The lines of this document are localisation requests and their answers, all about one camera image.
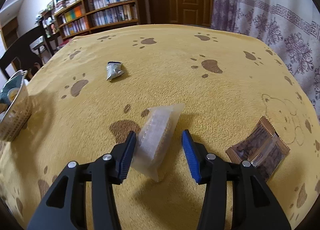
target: wooden bookshelf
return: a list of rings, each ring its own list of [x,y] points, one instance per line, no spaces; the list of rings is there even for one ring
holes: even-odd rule
[[[131,12],[131,16],[132,19],[131,20],[121,20],[119,22],[113,22],[113,23],[106,23],[104,25],[95,25],[94,22],[94,14],[99,12],[99,11],[104,11],[113,7],[118,7],[121,5],[130,5],[130,6],[134,6],[136,7],[137,10],[137,19],[134,19],[134,15],[132,12],[132,8],[130,7],[130,12]],[[74,9],[75,7],[81,5],[84,14],[82,14],[79,17],[76,17],[75,19],[63,23],[62,21],[62,15],[72,9]],[[59,12],[55,13],[55,18],[58,21],[58,25],[60,28],[60,35],[62,37],[63,40],[71,38],[73,36],[77,36],[83,33],[88,33],[88,34],[92,34],[92,33],[96,33],[96,32],[101,32],[104,30],[111,30],[113,28],[118,28],[118,27],[125,27],[125,26],[131,26],[131,25],[136,25],[136,24],[146,24],[147,23],[147,15],[146,15],[146,8],[145,8],[145,1],[144,0],[127,0],[127,1],[121,1],[121,2],[117,2],[117,3],[112,3],[112,4],[108,4],[105,7],[101,7],[99,9],[95,9],[90,11],[89,9],[89,5],[88,5],[88,0],[79,0],[75,3],[73,3],[72,5],[68,6],[67,8],[64,8],[62,10],[60,10]],[[79,31],[73,34],[70,34],[68,36],[65,36],[64,31],[63,31],[63,27],[73,23],[76,20],[80,20],[81,18],[84,18],[83,20],[86,21],[86,23],[88,24],[89,28],[83,31]]]

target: white curtain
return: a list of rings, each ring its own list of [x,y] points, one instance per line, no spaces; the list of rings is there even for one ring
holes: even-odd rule
[[[320,14],[312,0],[214,0],[211,27],[252,36],[271,47],[320,121]]]

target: silver candy wrapper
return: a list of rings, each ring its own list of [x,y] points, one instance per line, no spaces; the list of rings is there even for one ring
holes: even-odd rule
[[[121,69],[121,62],[109,61],[107,64],[107,80],[119,77],[124,73]]]

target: chair backrest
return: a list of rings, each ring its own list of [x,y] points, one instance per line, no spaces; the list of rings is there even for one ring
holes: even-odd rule
[[[4,55],[0,58],[0,69],[7,79],[9,79],[10,76],[5,69],[12,62],[15,64],[18,70],[28,70],[32,73],[32,75],[37,72],[39,65],[41,67],[43,66],[41,58],[30,49],[30,44],[40,36],[43,36],[44,40],[46,41],[47,37],[45,33],[43,33],[42,29],[41,26],[37,26],[23,34],[7,49]]]

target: bookshelf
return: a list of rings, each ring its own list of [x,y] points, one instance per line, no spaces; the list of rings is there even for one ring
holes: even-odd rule
[[[54,16],[63,40],[147,23],[144,0],[79,0]]]

